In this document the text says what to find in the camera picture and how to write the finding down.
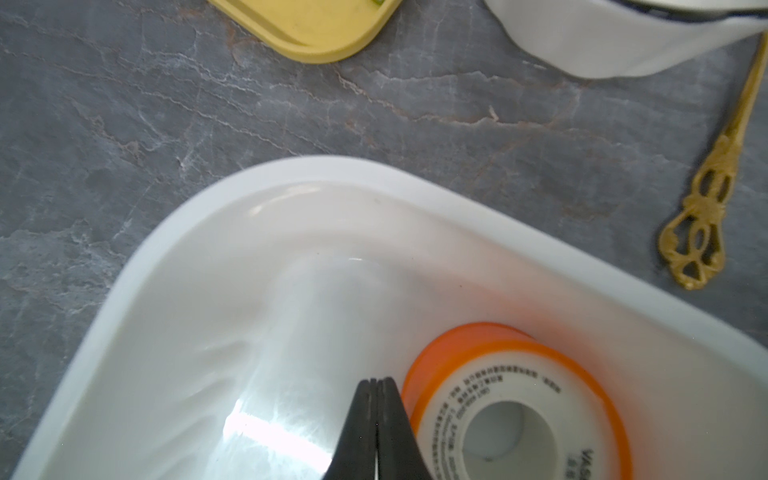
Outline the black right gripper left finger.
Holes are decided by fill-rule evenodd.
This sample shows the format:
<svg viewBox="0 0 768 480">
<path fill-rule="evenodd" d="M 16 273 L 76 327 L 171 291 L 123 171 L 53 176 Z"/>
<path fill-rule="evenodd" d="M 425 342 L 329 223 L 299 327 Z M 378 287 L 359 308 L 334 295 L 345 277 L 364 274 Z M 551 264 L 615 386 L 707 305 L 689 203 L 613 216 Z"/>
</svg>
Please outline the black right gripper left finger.
<svg viewBox="0 0 768 480">
<path fill-rule="evenodd" d="M 376 476 L 378 381 L 362 380 L 352 401 L 324 480 L 373 480 Z"/>
</svg>

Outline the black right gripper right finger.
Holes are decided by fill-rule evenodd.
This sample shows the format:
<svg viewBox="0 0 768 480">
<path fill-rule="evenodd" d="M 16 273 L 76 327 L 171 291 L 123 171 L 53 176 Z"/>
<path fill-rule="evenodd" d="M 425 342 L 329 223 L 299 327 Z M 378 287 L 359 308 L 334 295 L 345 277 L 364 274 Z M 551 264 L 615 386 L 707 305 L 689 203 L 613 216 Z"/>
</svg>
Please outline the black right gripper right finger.
<svg viewBox="0 0 768 480">
<path fill-rule="evenodd" d="M 377 381 L 377 473 L 381 480 L 431 480 L 395 381 Z"/>
</svg>

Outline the white plastic storage box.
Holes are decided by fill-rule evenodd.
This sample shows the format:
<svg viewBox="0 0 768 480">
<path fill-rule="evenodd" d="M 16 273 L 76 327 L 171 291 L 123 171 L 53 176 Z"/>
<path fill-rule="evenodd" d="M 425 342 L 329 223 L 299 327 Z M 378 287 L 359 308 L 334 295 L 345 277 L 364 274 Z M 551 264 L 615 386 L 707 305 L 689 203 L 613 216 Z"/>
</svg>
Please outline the white plastic storage box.
<svg viewBox="0 0 768 480">
<path fill-rule="evenodd" d="M 18 479 L 321 479 L 357 385 L 401 391 L 456 327 L 573 359 L 624 424 L 630 479 L 763 479 L 767 352 L 548 235 L 373 162 L 230 176 L 141 245 Z"/>
</svg>

